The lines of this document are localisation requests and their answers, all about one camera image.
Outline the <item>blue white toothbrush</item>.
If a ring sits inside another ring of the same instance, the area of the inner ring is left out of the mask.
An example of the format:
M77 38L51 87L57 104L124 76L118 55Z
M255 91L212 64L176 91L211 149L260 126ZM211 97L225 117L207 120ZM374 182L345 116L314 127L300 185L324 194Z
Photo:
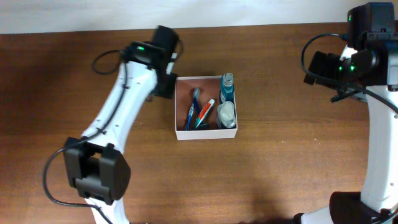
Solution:
M199 88L195 88L194 91L193 91L193 97L196 96L198 98L199 94L200 94L200 89ZM186 131L188 131L190 129L190 122L192 120L192 116L193 116L194 111L196 111L196 109L195 109L194 103L192 102L192 105L191 105L191 107L190 107L190 109L188 111L187 123L185 125L185 130Z

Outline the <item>green toothpaste tube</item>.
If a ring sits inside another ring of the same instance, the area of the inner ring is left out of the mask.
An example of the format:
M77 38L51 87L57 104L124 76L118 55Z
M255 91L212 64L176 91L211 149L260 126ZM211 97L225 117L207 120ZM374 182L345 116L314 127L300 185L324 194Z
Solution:
M210 99L207 104L204 106L204 108L200 111L197 119L195 120L194 124L194 129L198 129L199 125L201 125L202 121L206 118L210 110L212 109L213 105L215 103L214 99Z

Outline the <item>teal mouthwash bottle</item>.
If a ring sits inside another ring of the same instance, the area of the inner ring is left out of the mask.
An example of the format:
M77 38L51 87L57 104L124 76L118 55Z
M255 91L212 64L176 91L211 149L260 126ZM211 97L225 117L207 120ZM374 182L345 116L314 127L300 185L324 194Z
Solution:
M225 73L221 77L220 83L220 101L224 103L225 101L233 102L234 98L234 77L232 73Z

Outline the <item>blue hand soap pump bottle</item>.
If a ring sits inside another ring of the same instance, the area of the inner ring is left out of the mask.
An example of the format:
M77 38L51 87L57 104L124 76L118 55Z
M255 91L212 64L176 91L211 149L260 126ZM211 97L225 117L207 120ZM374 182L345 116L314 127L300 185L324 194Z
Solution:
M231 101L225 101L217 107L217 125L220 129L231 129L236 125L235 106Z

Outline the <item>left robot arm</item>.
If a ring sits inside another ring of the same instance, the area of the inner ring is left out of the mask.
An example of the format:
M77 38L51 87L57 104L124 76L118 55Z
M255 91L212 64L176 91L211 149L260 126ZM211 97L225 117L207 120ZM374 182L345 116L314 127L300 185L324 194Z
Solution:
M148 96L171 99L177 75L178 34L158 26L152 40L120 51L118 79L95 120L63 153L68 182L84 198L96 223L128 223L123 195L131 169L123 153L130 129Z

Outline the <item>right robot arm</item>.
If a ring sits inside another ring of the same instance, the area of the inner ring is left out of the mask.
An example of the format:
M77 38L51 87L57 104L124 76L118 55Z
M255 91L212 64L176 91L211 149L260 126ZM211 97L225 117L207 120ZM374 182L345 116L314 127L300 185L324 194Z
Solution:
M369 108L366 178L359 192L334 192L329 204L294 223L397 222L397 30L392 2L349 10L340 55L315 52L304 81L336 91L332 102L357 98Z

